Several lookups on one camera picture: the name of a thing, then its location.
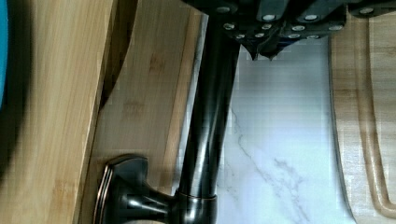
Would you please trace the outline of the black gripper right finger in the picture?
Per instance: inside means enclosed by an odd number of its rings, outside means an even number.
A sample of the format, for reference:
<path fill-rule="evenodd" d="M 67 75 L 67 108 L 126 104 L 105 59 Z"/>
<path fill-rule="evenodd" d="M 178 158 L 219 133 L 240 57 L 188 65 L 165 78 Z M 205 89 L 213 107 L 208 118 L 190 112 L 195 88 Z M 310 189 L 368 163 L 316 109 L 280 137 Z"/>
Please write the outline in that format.
<path fill-rule="evenodd" d="M 347 13 L 367 19 L 394 11 L 395 0 L 260 0 L 258 19 L 267 37 L 258 52 L 272 59 L 298 40 L 342 30 Z"/>

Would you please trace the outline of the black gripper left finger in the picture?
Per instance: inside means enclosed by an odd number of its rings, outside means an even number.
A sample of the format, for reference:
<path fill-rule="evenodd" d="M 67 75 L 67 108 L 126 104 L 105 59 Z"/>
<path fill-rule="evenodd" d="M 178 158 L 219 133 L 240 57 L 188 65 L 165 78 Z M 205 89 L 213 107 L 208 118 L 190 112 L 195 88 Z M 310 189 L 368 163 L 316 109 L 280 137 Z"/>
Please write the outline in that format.
<path fill-rule="evenodd" d="M 249 52 L 272 59 L 289 40 L 284 37 L 284 14 L 289 0 L 182 0 L 220 22 L 223 32 Z"/>

